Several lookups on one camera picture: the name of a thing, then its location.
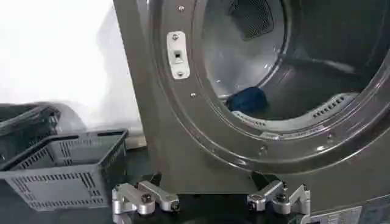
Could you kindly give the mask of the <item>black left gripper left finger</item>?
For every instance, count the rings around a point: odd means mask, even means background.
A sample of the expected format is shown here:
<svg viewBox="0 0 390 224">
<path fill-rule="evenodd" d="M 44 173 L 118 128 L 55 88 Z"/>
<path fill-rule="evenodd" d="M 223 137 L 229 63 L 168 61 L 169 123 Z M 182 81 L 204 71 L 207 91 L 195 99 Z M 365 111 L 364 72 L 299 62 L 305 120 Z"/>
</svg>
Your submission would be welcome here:
<svg viewBox="0 0 390 224">
<path fill-rule="evenodd" d="M 160 187 L 162 173 L 144 175 L 135 184 L 121 183 L 112 189 L 113 223 L 132 223 L 132 214 L 149 216 L 156 210 L 178 213 L 180 199 Z"/>
</svg>

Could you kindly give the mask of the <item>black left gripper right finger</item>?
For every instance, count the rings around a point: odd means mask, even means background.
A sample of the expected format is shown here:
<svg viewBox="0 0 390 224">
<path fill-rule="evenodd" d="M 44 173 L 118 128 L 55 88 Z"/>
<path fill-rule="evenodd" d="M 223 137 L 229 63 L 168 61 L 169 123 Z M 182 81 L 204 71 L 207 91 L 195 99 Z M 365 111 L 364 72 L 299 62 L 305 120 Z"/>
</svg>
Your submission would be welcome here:
<svg viewBox="0 0 390 224">
<path fill-rule="evenodd" d="M 311 191 L 305 184 L 290 189 L 276 176 L 259 172 L 252 172 L 250 179 L 257 191 L 246 196 L 249 211 L 268 211 L 288 223 L 311 223 Z"/>
</svg>

